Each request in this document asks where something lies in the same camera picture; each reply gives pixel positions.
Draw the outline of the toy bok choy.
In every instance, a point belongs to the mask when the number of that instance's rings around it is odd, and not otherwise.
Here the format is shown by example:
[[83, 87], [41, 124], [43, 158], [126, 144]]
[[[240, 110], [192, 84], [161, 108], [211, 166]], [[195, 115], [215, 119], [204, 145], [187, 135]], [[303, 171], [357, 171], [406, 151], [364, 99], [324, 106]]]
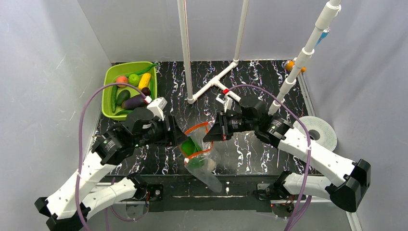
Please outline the toy bok choy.
[[196, 170], [213, 172], [216, 168], [215, 154], [211, 154], [212, 142], [198, 142], [194, 138], [189, 139], [179, 146], [185, 156], [184, 166], [193, 173]]

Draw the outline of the clear zip bag orange zipper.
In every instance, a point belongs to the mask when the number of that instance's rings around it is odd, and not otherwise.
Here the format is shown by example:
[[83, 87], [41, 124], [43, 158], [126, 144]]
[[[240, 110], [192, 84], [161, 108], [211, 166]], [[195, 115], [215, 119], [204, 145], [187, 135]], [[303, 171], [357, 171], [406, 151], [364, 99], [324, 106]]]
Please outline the clear zip bag orange zipper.
[[[208, 127], [209, 127], [208, 122], [203, 122], [203, 123], [194, 125], [193, 127], [189, 128], [185, 132], [185, 134], [188, 136], [188, 138], [192, 137], [198, 142], [204, 142], [203, 138], [206, 135], [206, 133], [209, 131]], [[215, 154], [214, 159], [217, 164], [217, 161], [219, 160], [219, 153], [214, 148], [214, 146], [212, 148], [211, 154]], [[202, 170], [196, 170], [191, 174], [195, 176], [198, 180], [200, 180], [202, 183], [204, 183], [207, 186], [207, 188], [209, 188], [211, 191], [215, 193], [219, 193], [222, 191], [223, 185], [215, 176], [215, 170], [213, 172], [208, 172], [208, 171], [205, 172]]]

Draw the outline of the toy purple eggplant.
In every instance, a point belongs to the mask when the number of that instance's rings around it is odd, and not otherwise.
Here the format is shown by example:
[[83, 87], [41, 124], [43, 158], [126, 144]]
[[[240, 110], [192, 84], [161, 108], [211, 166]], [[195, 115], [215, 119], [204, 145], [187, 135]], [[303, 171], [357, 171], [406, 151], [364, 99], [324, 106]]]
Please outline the toy purple eggplant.
[[134, 110], [139, 107], [144, 107], [146, 106], [147, 103], [144, 101], [144, 98], [141, 95], [136, 95], [128, 100], [125, 100], [122, 104], [121, 107], [125, 110]]

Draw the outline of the toy dark red plum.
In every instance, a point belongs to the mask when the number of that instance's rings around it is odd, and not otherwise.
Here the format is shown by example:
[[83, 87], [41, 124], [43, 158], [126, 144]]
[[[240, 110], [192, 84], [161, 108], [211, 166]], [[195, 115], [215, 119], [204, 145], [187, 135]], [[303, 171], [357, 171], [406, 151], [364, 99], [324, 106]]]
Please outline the toy dark red plum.
[[148, 87], [144, 87], [141, 89], [141, 92], [145, 95], [145, 96], [151, 96], [151, 90]]

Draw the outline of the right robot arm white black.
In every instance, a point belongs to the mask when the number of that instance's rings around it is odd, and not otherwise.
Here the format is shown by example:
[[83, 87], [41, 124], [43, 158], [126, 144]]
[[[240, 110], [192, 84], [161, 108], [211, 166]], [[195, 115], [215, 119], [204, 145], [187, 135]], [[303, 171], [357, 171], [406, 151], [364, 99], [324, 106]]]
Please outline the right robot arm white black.
[[204, 136], [204, 142], [227, 141], [234, 133], [254, 131], [265, 144], [309, 162], [320, 176], [309, 176], [303, 193], [331, 200], [347, 212], [356, 212], [370, 186], [371, 165], [341, 157], [314, 140], [307, 141], [299, 129], [287, 120], [268, 115], [265, 104], [255, 97], [242, 97], [241, 112], [217, 113], [214, 125]]

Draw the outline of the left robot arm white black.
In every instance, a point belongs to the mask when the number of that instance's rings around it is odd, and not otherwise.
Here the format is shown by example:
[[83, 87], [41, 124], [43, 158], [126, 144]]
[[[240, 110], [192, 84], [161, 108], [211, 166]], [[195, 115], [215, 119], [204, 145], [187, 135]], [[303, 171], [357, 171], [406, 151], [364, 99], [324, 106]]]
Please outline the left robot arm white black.
[[125, 121], [97, 137], [78, 170], [55, 193], [37, 199], [35, 206], [48, 217], [49, 230], [78, 231], [89, 218], [116, 202], [146, 196], [147, 183], [137, 173], [91, 192], [100, 180], [131, 156], [135, 148], [149, 144], [177, 147], [187, 139], [172, 115], [164, 115], [161, 109], [137, 108]]

